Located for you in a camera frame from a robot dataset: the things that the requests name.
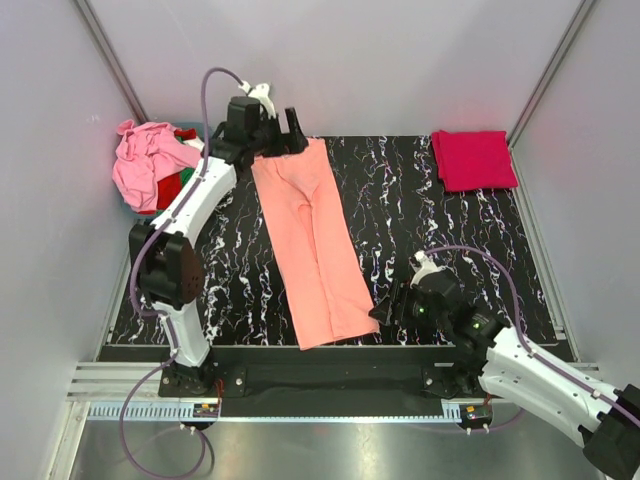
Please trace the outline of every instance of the salmon pants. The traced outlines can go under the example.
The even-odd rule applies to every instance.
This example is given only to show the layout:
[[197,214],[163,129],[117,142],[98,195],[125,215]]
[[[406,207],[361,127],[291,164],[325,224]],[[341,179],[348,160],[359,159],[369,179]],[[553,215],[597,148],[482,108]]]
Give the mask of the salmon pants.
[[252,170],[300,348],[377,332],[324,140]]

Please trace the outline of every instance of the white wall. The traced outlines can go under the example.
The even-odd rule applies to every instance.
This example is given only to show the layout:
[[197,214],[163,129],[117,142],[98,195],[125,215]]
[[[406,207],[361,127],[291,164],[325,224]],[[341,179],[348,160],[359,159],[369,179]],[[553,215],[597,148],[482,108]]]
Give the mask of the white wall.
[[110,179],[130,116],[70,1],[0,7],[0,466],[43,478],[127,248]]
[[[200,118],[222,65],[314,135],[510,129],[579,0],[92,0],[154,119]],[[213,121],[233,83],[211,82]]]
[[586,360],[640,384],[640,2],[600,2],[516,162]]

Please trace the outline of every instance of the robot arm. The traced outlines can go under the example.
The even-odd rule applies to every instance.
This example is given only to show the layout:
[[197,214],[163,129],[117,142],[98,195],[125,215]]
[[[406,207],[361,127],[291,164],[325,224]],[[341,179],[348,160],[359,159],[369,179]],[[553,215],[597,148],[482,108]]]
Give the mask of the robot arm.
[[457,361],[429,372],[426,391],[453,398],[481,388],[509,400],[562,431],[611,478],[631,480],[640,467],[640,390],[585,376],[526,337],[523,345],[508,321],[466,303],[449,271],[422,252],[416,258],[411,282],[395,281],[370,315],[386,325],[426,322],[453,342]]
[[143,246],[161,230],[132,281],[137,282],[154,310],[163,312],[161,322],[166,332],[171,331],[169,343],[176,351],[170,368],[191,386],[187,386],[190,390],[213,383],[213,362],[206,361],[210,347],[202,333],[195,301],[204,288],[204,270],[194,252],[198,235],[211,212],[235,187],[238,177],[251,167],[256,154],[300,153],[308,145],[295,109],[285,109],[289,133],[280,131],[267,84],[252,88],[243,82],[240,88],[247,95],[233,97],[229,102],[227,120],[217,130],[221,137],[211,141],[206,171],[202,159],[197,174],[170,207],[150,225],[136,225],[129,234],[133,265]]

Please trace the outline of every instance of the black marble surface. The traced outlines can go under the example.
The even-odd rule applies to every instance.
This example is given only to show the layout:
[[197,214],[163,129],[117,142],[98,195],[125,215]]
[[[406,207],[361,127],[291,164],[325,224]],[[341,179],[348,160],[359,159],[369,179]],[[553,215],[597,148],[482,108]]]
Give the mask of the black marble surface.
[[[555,333],[513,195],[509,191],[448,194],[438,181],[429,137],[332,137],[330,161],[351,239],[374,303],[391,280],[409,278],[418,250],[462,244],[502,262],[518,288],[528,335],[555,343]],[[196,251],[207,279],[198,300],[203,330],[218,345],[296,345],[282,278],[250,175],[214,211]],[[474,254],[443,253],[469,300],[512,315],[507,282]],[[445,342],[429,328],[383,328],[344,344],[425,345]],[[166,344],[156,319],[140,319],[128,293],[110,336],[116,345]]]

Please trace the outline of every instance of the folded red towel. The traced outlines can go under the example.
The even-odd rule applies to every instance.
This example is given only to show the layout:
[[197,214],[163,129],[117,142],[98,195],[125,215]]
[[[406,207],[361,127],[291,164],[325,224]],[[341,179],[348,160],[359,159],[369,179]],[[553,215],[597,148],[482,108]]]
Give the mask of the folded red towel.
[[438,177],[448,192],[478,188],[514,188],[507,132],[434,132]]

